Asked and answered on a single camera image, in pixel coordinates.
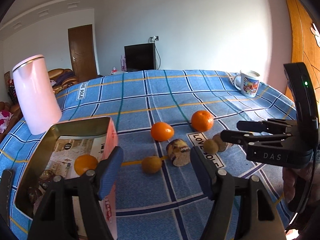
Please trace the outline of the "right hand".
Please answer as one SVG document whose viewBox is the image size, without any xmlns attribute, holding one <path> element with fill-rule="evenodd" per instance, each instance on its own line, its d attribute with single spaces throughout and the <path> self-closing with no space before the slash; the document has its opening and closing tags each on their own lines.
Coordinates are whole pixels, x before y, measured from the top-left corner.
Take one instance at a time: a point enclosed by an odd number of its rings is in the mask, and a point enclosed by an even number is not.
<svg viewBox="0 0 320 240">
<path fill-rule="evenodd" d="M 311 164 L 301 169 L 283 168 L 283 191 L 285 200 L 289 203 L 295 196 L 295 185 L 298 178 L 309 181 L 311 178 Z"/>
</svg>

